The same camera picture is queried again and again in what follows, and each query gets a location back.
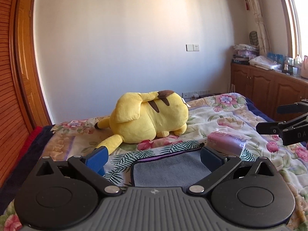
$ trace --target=window frame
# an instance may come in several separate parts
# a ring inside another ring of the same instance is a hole
[[[285,16],[285,24],[288,38],[288,56],[295,58],[301,53],[301,34],[298,14],[294,0],[281,0]]]

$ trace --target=beige curtain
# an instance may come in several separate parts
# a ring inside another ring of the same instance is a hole
[[[262,17],[262,11],[260,6],[261,1],[260,0],[247,0],[247,1],[250,6],[249,8],[254,13],[254,19],[257,25],[260,55],[266,56],[268,52],[271,52],[271,48],[270,48],[269,37],[267,35]]]

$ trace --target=red fabric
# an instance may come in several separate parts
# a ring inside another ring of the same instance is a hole
[[[25,141],[25,143],[23,144],[23,147],[21,148],[20,152],[19,152],[19,156],[16,160],[16,164],[20,161],[20,159],[25,155],[25,153],[28,151],[30,145],[32,144],[32,142],[34,141],[34,139],[38,136],[38,134],[42,131],[42,127],[36,127],[31,134],[28,136],[27,140]]]

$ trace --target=gray ribbed panel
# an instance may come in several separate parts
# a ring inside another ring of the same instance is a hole
[[[218,217],[207,201],[183,193],[180,187],[129,187],[123,195],[105,199],[86,221],[69,231],[243,231]],[[22,231],[33,231],[24,227]],[[285,225],[270,229],[289,231]]]

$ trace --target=pikachu plush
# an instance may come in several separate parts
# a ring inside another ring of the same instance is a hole
[[[171,90],[150,93],[126,93],[118,100],[110,117],[96,123],[96,129],[111,128],[113,136],[96,148],[105,146],[111,154],[122,143],[140,143],[155,137],[184,134],[188,105]]]

